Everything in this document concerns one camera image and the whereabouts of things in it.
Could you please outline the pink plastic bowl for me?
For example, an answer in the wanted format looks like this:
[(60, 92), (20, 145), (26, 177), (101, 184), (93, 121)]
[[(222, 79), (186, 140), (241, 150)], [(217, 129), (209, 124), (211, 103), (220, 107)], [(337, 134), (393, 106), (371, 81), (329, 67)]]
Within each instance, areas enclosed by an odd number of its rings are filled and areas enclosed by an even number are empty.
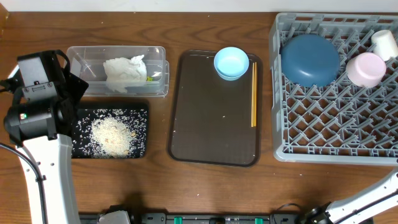
[(349, 80), (356, 86), (377, 86), (386, 73), (386, 64), (374, 53), (366, 52), (352, 58), (346, 65)]

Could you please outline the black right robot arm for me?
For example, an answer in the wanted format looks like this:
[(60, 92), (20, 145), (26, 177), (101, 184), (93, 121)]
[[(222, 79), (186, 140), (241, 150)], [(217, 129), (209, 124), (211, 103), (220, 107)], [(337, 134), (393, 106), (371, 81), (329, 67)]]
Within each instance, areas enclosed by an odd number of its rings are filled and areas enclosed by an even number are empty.
[(358, 194), (314, 208), (299, 224), (359, 224), (397, 206), (397, 169)]

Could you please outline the cream plastic cup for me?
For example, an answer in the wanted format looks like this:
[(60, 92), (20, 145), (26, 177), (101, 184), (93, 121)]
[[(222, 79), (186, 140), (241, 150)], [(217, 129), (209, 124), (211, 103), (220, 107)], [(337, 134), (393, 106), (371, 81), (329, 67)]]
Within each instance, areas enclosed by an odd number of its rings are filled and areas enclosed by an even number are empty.
[(371, 42), (375, 45), (373, 52), (382, 58), (383, 61), (397, 57), (397, 42), (390, 30), (375, 32), (371, 37)]

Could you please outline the dark blue plate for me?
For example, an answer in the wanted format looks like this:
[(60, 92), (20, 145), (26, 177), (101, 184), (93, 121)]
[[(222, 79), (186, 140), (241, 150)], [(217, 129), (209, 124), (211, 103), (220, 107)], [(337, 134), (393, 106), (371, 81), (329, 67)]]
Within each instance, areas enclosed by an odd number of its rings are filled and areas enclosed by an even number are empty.
[(340, 58), (335, 46), (318, 35), (298, 35), (280, 51), (282, 73), (304, 87), (327, 86), (337, 76)]

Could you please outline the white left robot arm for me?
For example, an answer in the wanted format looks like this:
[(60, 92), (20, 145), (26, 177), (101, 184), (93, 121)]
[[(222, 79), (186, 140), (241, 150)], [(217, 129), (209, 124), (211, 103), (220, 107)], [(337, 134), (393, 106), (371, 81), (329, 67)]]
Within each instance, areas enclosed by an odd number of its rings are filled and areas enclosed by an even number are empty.
[(72, 179), (72, 129), (87, 82), (70, 71), (61, 50), (19, 56), (4, 91), (13, 95), (4, 118), (24, 170), (32, 223), (79, 223)]

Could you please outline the white paper napkin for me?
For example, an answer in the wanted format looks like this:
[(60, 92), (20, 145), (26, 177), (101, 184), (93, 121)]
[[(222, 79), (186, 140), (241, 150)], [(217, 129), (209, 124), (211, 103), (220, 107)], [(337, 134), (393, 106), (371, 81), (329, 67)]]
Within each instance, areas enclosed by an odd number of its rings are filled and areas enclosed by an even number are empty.
[(121, 57), (105, 61), (106, 86), (112, 91), (127, 93), (127, 87), (145, 84), (147, 67), (143, 58), (144, 55), (138, 55), (131, 59)]

